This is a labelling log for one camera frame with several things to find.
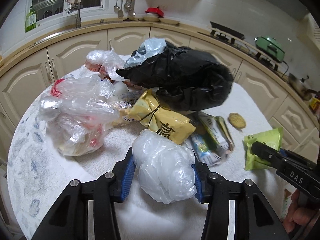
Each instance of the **green wrapper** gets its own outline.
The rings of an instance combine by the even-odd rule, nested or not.
[[[244,143],[247,146],[247,153],[246,153],[244,169],[246,171],[250,171],[254,169],[269,169],[270,163],[266,160],[259,158],[257,155],[253,154],[251,151],[251,146],[255,141],[258,141],[279,151],[281,148],[282,136],[283,136],[282,127],[276,128],[270,131],[265,131],[265,132],[245,136]]]

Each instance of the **black plastic bag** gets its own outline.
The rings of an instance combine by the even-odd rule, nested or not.
[[[210,53],[166,43],[163,53],[117,73],[139,86],[159,87],[156,95],[160,103],[174,111],[220,106],[231,91],[229,69]]]

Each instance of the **green pot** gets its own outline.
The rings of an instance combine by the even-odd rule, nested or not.
[[[281,63],[284,59],[285,52],[282,50],[281,44],[274,38],[260,36],[256,40],[256,47],[279,63]]]

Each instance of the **silver bolt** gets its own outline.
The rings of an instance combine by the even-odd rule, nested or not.
[[[105,176],[107,179],[111,179],[111,178],[114,176],[114,174],[113,174],[113,172],[109,171],[109,172],[107,172],[106,174],[104,174],[104,176]]]
[[[218,173],[216,173],[216,172],[211,172],[211,173],[209,174],[209,177],[210,177],[211,179],[217,179],[217,178],[219,177],[219,175],[218,175]]]
[[[246,185],[248,185],[248,186],[252,186],[252,185],[253,185],[253,181],[252,181],[251,179],[246,179],[244,182],[245,182]]]
[[[73,181],[70,182],[70,185],[71,185],[72,187],[75,187],[75,186],[77,186],[78,184],[79,184],[79,181],[76,180],[76,179],[74,179]]]

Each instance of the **round table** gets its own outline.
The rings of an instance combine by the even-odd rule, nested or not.
[[[84,66],[67,76],[82,78],[95,74]],[[94,153],[79,157],[61,156],[45,135],[45,122],[39,121],[39,97],[25,112],[12,139],[8,158],[8,187],[17,221],[27,239],[31,239],[66,185],[73,179],[87,182],[111,171],[117,161],[124,159],[132,142],[145,129],[139,122],[108,131],[104,145]],[[245,135],[270,130],[271,126],[246,91],[234,83],[222,106],[207,109],[211,115],[227,119],[229,113],[241,114],[247,122],[242,131],[227,126],[235,143],[235,150],[220,166],[211,168],[228,180],[242,182],[252,179],[280,215],[284,197],[284,181],[274,169],[245,171]],[[207,204],[196,198],[171,204],[158,203],[144,192],[138,183],[137,172],[129,196],[122,204],[115,203],[120,235],[125,239],[200,239],[206,217]],[[234,206],[230,206],[230,224],[234,224]],[[88,219],[89,239],[92,239],[92,205]],[[234,227],[229,228],[233,239]]]

